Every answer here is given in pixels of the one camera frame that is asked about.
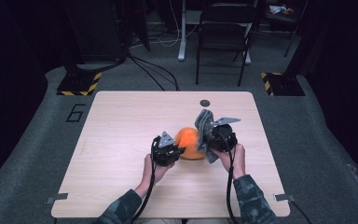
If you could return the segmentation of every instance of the gray carpet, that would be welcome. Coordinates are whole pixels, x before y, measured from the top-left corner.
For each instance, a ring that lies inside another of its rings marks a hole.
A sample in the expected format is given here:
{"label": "gray carpet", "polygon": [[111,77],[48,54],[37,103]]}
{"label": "gray carpet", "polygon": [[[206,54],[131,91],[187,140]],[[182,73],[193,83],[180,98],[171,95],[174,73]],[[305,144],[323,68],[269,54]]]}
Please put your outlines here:
{"label": "gray carpet", "polygon": [[[195,85],[196,41],[187,41],[186,60],[177,61],[179,43],[163,47],[156,43],[151,51],[143,46],[131,54],[171,71],[181,91],[249,91],[262,119],[283,187],[296,197],[296,203],[313,223],[358,223],[357,165],[326,128],[324,115],[312,89],[303,76],[297,79],[306,96],[268,96],[262,72],[283,72],[289,64],[299,38],[287,58],[288,40],[282,35],[260,33],[251,49],[252,64],[245,67],[242,86],[238,74],[200,74]],[[0,170],[0,223],[53,223],[52,204],[71,160],[76,141],[87,118],[91,96],[58,96],[56,89],[65,71],[46,74],[48,91],[22,139]],[[166,91],[172,83],[153,75]],[[96,91],[160,91],[159,86],[138,66],[127,59],[103,72]],[[79,122],[65,122],[75,104],[84,104]],[[282,223],[307,223],[292,205]],[[93,219],[59,219],[58,223],[90,223]]]}

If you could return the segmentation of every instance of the forearm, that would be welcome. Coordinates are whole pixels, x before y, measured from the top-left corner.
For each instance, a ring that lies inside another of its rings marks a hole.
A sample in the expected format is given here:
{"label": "forearm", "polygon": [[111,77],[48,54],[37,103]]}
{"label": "forearm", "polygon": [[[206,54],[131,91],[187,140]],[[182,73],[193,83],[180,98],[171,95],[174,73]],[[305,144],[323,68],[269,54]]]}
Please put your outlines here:
{"label": "forearm", "polygon": [[130,189],[112,202],[94,224],[131,223],[136,210],[142,203],[136,191]]}
{"label": "forearm", "polygon": [[234,188],[241,210],[242,223],[279,223],[263,191],[250,175],[234,180]]}

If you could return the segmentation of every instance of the orange object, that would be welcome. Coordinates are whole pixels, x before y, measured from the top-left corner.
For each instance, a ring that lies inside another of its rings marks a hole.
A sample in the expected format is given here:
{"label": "orange object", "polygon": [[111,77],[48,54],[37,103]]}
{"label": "orange object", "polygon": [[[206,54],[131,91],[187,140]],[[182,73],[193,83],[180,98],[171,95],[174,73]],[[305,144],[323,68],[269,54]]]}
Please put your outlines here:
{"label": "orange object", "polygon": [[200,138],[200,133],[195,128],[183,128],[175,136],[175,144],[178,147],[185,147],[185,152],[181,155],[182,158],[188,160],[200,160],[205,158],[204,151],[197,151],[199,144],[197,141]]}

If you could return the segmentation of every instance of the desk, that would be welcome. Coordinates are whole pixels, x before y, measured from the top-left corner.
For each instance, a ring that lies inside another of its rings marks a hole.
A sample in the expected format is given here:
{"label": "desk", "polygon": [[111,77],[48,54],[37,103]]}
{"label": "desk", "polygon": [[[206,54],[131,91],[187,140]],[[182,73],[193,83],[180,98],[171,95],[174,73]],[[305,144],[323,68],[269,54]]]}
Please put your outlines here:
{"label": "desk", "polygon": [[[257,6],[258,0],[254,1],[254,6]],[[178,60],[184,61],[185,55],[186,55],[186,25],[187,24],[200,24],[200,14],[201,11],[196,10],[187,10],[186,9],[186,0],[183,0],[182,3],[182,36],[180,41],[180,47],[179,47],[179,54],[178,54]],[[248,34],[249,30],[251,29],[252,24],[246,25],[246,31],[245,35]],[[245,64],[251,64],[251,56],[248,54],[246,55],[246,61]]]}
{"label": "desk", "polygon": [[[107,206],[141,181],[144,158],[153,139],[166,131],[172,137],[194,127],[201,100],[214,119],[241,119],[231,124],[246,148],[246,171],[279,217],[288,216],[287,202],[255,100],[244,91],[100,91],[96,94],[59,193],[54,217],[98,217]],[[153,188],[141,217],[229,217],[226,205],[227,172],[220,161],[179,160]],[[231,191],[235,216],[240,209]]]}

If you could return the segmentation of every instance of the hand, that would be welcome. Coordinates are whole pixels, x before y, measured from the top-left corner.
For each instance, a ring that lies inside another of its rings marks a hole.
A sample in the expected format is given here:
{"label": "hand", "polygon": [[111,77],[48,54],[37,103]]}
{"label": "hand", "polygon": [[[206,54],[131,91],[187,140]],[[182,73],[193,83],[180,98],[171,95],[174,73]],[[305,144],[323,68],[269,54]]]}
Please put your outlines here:
{"label": "hand", "polygon": [[[230,159],[228,152],[221,152],[212,149],[214,154],[216,154],[220,161],[222,161],[223,166],[228,171],[230,167]],[[245,172],[245,148],[241,144],[237,144],[233,149],[231,149],[231,154],[234,157],[234,171],[233,171],[233,179],[237,179],[243,175],[246,175]]]}
{"label": "hand", "polygon": [[[156,185],[161,178],[165,175],[165,173],[174,166],[174,163],[168,166],[156,166],[155,170],[155,182]],[[145,157],[145,164],[144,164],[144,173],[142,175],[141,184],[135,189],[135,192],[139,195],[139,197],[143,198],[147,191],[149,190],[150,185],[150,177],[152,175],[152,159],[150,158],[150,154],[147,154]]]}

